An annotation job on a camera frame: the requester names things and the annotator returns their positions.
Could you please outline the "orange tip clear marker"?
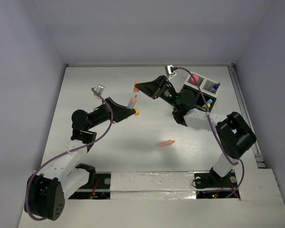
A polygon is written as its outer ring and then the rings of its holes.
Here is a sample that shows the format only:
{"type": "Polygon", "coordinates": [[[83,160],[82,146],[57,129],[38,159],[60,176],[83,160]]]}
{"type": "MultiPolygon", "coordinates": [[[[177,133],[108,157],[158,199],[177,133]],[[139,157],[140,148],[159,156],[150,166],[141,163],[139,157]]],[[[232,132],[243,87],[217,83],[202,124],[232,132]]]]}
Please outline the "orange tip clear marker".
{"type": "Polygon", "coordinates": [[[136,102],[137,102],[137,95],[135,95],[133,98],[131,98],[131,100],[129,101],[129,103],[127,105],[127,108],[134,109],[136,102]]]}

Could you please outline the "dark orange marker cap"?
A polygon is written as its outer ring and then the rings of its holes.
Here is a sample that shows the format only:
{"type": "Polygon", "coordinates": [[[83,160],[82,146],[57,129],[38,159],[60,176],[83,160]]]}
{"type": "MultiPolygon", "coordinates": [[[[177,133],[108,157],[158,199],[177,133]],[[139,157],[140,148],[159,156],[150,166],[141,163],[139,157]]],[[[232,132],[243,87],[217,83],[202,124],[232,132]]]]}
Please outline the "dark orange marker cap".
{"type": "Polygon", "coordinates": [[[134,93],[138,93],[140,90],[139,90],[139,88],[137,88],[137,85],[138,84],[140,84],[140,82],[138,82],[138,81],[136,81],[135,83],[134,83],[134,87],[133,87],[133,92],[134,93]]]}

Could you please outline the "pink cap marker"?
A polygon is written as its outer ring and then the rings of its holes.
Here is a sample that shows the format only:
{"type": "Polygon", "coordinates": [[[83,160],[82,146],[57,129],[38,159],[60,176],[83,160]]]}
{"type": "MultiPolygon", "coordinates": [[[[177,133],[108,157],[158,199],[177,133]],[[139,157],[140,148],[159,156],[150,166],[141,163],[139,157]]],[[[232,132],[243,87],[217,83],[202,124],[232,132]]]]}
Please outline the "pink cap marker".
{"type": "Polygon", "coordinates": [[[199,83],[199,76],[198,75],[193,75],[190,77],[190,82],[193,84],[193,85],[196,85],[199,83]]]}

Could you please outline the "clear blue cap bottle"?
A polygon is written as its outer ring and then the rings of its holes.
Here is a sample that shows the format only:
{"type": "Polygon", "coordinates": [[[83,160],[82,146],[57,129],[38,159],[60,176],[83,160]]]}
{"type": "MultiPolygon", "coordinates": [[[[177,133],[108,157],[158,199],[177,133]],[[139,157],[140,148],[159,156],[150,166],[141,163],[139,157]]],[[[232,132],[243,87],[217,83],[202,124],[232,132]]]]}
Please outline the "clear blue cap bottle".
{"type": "Polygon", "coordinates": [[[218,90],[218,88],[220,87],[220,83],[217,83],[215,84],[213,87],[212,87],[212,90],[211,90],[211,93],[215,94],[218,90]]]}

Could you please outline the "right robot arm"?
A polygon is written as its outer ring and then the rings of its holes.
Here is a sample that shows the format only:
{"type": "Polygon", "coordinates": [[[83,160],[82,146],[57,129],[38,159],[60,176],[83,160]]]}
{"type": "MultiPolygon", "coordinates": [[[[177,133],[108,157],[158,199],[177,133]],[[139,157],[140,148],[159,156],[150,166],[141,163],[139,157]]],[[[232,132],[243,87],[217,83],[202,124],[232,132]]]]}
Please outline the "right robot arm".
{"type": "Polygon", "coordinates": [[[222,154],[209,172],[195,175],[198,189],[221,187],[242,155],[257,141],[241,114],[210,114],[202,107],[200,93],[188,85],[176,92],[166,76],[159,76],[150,82],[136,83],[134,88],[152,99],[161,98],[172,105],[176,123],[214,134],[222,154]]]}

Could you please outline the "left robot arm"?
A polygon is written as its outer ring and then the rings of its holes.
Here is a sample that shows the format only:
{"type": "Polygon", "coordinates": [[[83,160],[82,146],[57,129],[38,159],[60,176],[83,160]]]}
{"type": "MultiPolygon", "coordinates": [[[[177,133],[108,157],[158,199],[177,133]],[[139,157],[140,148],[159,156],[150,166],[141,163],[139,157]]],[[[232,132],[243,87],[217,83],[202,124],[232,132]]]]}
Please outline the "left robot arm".
{"type": "Polygon", "coordinates": [[[135,103],[136,99],[132,98],[127,106],[123,106],[107,98],[91,113],[84,110],[73,112],[72,136],[65,152],[45,162],[28,179],[24,210],[32,219],[57,220],[65,201],[76,190],[96,186],[94,166],[80,161],[100,140],[90,129],[105,121],[118,123],[138,114],[135,103]]]}

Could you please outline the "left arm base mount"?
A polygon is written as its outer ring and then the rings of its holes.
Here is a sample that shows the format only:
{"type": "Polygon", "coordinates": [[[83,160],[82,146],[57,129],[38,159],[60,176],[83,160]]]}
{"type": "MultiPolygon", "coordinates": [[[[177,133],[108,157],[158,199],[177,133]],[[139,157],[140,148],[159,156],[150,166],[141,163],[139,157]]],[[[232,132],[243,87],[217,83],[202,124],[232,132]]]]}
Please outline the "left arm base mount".
{"type": "Polygon", "coordinates": [[[96,181],[94,186],[85,185],[80,187],[75,193],[73,193],[69,200],[109,200],[111,191],[111,173],[110,172],[98,172],[96,173],[96,181]]]}

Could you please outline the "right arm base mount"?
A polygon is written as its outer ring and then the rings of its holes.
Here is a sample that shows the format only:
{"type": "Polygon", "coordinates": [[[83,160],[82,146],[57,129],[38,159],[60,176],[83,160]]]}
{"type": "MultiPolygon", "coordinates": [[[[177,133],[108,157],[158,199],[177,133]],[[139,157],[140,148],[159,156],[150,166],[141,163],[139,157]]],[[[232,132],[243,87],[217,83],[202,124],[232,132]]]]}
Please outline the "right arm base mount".
{"type": "Polygon", "coordinates": [[[212,177],[209,172],[194,173],[191,185],[196,189],[197,199],[240,199],[234,171],[222,179],[212,177]]]}

